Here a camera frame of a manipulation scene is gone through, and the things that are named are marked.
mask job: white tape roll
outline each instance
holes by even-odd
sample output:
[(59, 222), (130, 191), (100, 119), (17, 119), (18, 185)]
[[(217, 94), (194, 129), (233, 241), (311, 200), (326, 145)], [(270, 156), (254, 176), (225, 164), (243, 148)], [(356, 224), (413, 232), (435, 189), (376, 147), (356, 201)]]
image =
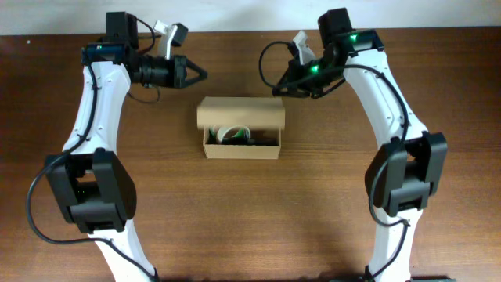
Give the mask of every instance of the white tape roll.
[(241, 126), (241, 125), (229, 126), (229, 127), (220, 127), (220, 128), (213, 127), (213, 128), (211, 128), (211, 134), (215, 135), (216, 142), (218, 144), (221, 144), (222, 141), (225, 138), (229, 138), (230, 137), (230, 136), (227, 136), (228, 133), (234, 132), (236, 130), (237, 131), (244, 130), (243, 135), (247, 139), (249, 139), (251, 137), (251, 130), (247, 126)]

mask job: box lid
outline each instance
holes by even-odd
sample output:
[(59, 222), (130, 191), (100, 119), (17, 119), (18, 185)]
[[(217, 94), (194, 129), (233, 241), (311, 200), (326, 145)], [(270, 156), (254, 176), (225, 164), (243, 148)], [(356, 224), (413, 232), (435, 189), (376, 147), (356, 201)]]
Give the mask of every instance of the box lid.
[(282, 98), (205, 97), (196, 109), (198, 128), (244, 125), (249, 128), (285, 126)]

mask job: open cardboard box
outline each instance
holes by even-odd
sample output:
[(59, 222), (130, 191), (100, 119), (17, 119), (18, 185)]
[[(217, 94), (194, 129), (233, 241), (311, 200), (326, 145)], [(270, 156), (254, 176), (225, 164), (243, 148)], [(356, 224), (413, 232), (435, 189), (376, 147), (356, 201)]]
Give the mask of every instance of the open cardboard box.
[[(207, 158), (278, 159), (285, 127), (281, 98), (205, 97), (196, 109), (198, 128), (204, 130)], [(273, 145), (223, 145), (212, 142), (209, 129), (247, 126), (257, 141), (275, 139)]]

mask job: white background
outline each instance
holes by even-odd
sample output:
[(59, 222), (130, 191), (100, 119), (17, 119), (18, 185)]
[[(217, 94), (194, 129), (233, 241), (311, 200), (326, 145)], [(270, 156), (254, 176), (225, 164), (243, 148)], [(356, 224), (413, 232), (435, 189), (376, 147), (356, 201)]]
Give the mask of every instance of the white background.
[(501, 25), (501, 0), (0, 0), (0, 34), (103, 33), (108, 11), (191, 31), (317, 29), (340, 7), (354, 28)]

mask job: wooden table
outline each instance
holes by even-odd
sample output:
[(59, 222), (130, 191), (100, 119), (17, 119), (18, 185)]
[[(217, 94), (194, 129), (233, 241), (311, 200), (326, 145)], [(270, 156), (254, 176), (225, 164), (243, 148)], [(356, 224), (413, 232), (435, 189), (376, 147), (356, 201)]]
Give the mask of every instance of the wooden table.
[[(321, 54), (318, 31), (308, 33)], [(412, 274), (497, 281), (501, 28), (379, 33), (414, 113), (449, 142), (438, 192), (417, 227)], [(375, 223), (363, 177), (377, 147), (349, 85), (319, 100), (283, 100), (278, 161), (207, 160), (202, 150), (197, 104), (205, 96), (271, 96), (258, 75), (259, 53), (268, 42), (294, 35), (189, 34), (176, 52), (205, 68), (209, 79), (164, 89), (155, 105), (124, 101), (118, 155), (136, 184), (142, 247), (161, 277), (297, 279), (361, 273), (368, 263)], [(70, 134), (82, 91), (80, 47), (96, 37), (0, 38), (0, 280), (113, 279), (96, 246), (46, 244), (24, 212), (45, 156), (60, 152)], [(269, 80), (279, 79), (288, 59), (284, 47), (270, 51)], [(154, 97), (138, 85), (132, 92)], [(64, 222), (45, 180), (33, 209), (50, 237), (82, 236)]]

